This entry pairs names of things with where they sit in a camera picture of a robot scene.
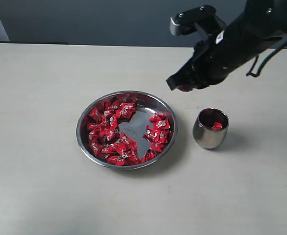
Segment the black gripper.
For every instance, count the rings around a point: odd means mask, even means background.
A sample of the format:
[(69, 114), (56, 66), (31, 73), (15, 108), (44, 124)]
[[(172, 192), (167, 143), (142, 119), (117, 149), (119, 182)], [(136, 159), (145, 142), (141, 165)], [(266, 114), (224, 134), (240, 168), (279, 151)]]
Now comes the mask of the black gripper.
[(240, 24), (227, 25), (194, 46), (191, 58), (167, 79), (171, 90), (180, 86), (204, 89), (217, 85), (259, 54), (259, 38)]

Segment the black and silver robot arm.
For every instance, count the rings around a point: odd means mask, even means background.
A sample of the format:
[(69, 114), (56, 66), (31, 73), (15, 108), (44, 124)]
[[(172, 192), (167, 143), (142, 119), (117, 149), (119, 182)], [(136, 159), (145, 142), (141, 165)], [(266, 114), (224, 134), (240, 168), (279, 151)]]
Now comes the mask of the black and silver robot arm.
[(184, 92), (217, 85), (253, 60), (247, 76), (258, 77), (274, 52), (258, 63), (259, 55), (276, 43), (287, 46), (287, 0), (249, 0), (244, 11), (230, 24), (216, 15), (211, 5), (176, 14), (170, 19), (174, 36), (197, 32), (201, 36), (192, 57), (167, 79), (171, 90)]

